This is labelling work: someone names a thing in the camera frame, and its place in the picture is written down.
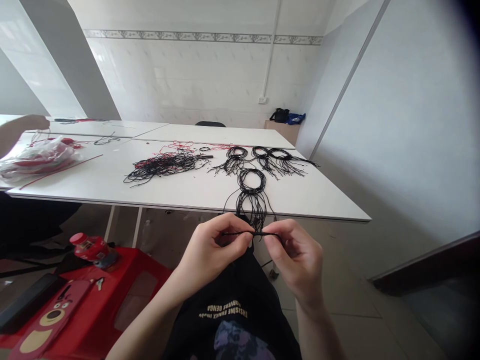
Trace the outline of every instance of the white wall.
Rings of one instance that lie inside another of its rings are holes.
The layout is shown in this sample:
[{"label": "white wall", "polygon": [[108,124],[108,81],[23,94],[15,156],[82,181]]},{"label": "white wall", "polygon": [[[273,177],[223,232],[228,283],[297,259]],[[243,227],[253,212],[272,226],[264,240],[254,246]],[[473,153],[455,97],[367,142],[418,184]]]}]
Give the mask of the white wall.
[{"label": "white wall", "polygon": [[50,115],[1,49],[0,114]]},{"label": "white wall", "polygon": [[[338,2],[343,5],[341,10],[345,11],[344,15],[350,11],[351,3],[346,0]],[[383,0],[367,1],[323,37],[317,62],[317,80],[305,96],[302,108],[306,109],[307,115],[296,142],[296,149],[306,158],[310,157],[317,144],[382,4]],[[339,17],[337,11],[332,14],[331,21],[336,23]]]},{"label": "white wall", "polygon": [[0,1],[0,14],[0,49],[48,113],[53,117],[85,117],[20,1]]},{"label": "white wall", "polygon": [[[270,34],[275,0],[69,0],[90,30]],[[277,34],[321,36],[334,0],[283,0]],[[302,107],[321,46],[89,37],[88,43],[123,120],[263,128],[275,108]]]},{"label": "white wall", "polygon": [[318,151],[371,217],[332,223],[370,278],[480,229],[478,53],[436,0],[392,0]]},{"label": "white wall", "polygon": [[67,0],[20,0],[89,118],[120,120],[82,28]]}]

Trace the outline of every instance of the bundle of black cord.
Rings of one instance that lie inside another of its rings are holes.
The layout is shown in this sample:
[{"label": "bundle of black cord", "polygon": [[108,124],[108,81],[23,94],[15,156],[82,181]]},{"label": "bundle of black cord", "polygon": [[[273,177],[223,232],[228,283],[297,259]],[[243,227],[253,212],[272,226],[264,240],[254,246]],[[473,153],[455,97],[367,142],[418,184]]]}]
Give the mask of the bundle of black cord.
[{"label": "bundle of black cord", "polygon": [[293,174],[297,174],[303,177],[305,176],[305,171],[300,170],[299,168],[294,166],[295,162],[309,163],[317,168],[319,167],[313,161],[302,159],[301,157],[298,157],[298,156],[293,156],[288,151],[280,148],[271,148],[270,150],[268,150],[268,155],[275,159],[275,168],[278,170],[278,172],[282,176],[293,175]]},{"label": "bundle of black cord", "polygon": [[251,149],[251,155],[257,159],[258,163],[260,164],[261,168],[273,176],[275,179],[279,180],[277,175],[275,174],[275,170],[278,172],[279,169],[277,168],[276,164],[272,161],[269,155],[269,150],[263,146],[255,146]]},{"label": "bundle of black cord", "polygon": [[[197,167],[197,162],[201,161],[200,166]],[[209,163],[205,157],[193,155],[188,152],[179,153],[164,153],[158,154],[155,157],[134,162],[135,170],[126,176],[124,183],[141,182],[137,185],[148,183],[155,175],[160,177],[162,175],[173,175],[184,173],[189,170],[197,170]]]},{"label": "bundle of black cord", "polygon": [[238,175],[244,168],[246,163],[250,163],[251,160],[246,160],[245,157],[249,152],[240,146],[232,146],[226,152],[226,161],[218,166],[213,166],[208,172],[215,169],[215,174],[218,174],[220,170],[223,170],[227,175]]},{"label": "bundle of black cord", "polygon": [[[245,184],[245,179],[247,178],[248,174],[255,174],[259,177],[260,185],[258,187],[251,187]],[[267,204],[273,213],[269,197],[264,192],[267,179],[262,171],[258,169],[246,168],[241,170],[240,174],[238,175],[237,182],[240,186],[240,195],[238,195],[238,198],[236,199],[236,215],[246,216],[250,225],[255,229],[255,231],[261,232],[264,227],[265,218],[267,217]],[[245,201],[250,202],[250,211],[244,210],[243,204]]]}]

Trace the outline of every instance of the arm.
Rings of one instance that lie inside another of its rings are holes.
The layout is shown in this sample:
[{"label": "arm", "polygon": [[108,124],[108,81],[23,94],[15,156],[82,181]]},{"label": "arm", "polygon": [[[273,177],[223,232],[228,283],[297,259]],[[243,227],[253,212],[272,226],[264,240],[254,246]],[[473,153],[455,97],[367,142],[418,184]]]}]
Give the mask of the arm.
[{"label": "arm", "polygon": [[265,245],[293,292],[298,335],[303,359],[346,359],[339,337],[324,305],[322,293],[322,247],[294,220],[271,223],[263,229],[279,234],[266,236]]},{"label": "arm", "polygon": [[0,126],[0,159],[7,155],[27,130],[45,130],[50,127],[50,121],[45,116],[26,115]]},{"label": "arm", "polygon": [[220,247],[220,235],[243,231],[254,229],[232,213],[198,225],[180,264],[116,341],[106,360],[159,359],[182,303],[242,256],[252,240],[250,233],[243,233]]}]

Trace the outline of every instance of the black t-shirt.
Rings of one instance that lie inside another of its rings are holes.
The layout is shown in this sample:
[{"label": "black t-shirt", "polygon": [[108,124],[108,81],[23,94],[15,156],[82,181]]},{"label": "black t-shirt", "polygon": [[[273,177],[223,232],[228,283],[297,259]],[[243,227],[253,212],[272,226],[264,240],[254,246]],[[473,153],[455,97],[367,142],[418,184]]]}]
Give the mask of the black t-shirt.
[{"label": "black t-shirt", "polygon": [[183,303],[162,359],[301,359],[251,249]]}]

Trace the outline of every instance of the plastic bag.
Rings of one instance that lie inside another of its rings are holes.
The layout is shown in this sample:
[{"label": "plastic bag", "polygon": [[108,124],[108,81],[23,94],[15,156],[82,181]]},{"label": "plastic bag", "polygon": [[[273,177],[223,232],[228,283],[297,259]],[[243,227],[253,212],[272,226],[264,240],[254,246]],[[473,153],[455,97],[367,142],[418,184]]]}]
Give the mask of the plastic bag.
[{"label": "plastic bag", "polygon": [[305,119],[305,116],[307,114],[303,114],[303,115],[299,115],[299,114],[295,114],[295,113],[289,113],[288,114],[288,121],[286,122],[288,125],[299,125],[303,119]]},{"label": "plastic bag", "polygon": [[33,143],[18,156],[0,161],[0,178],[16,183],[35,175],[51,174],[82,159],[73,147],[62,142],[63,136]]}]

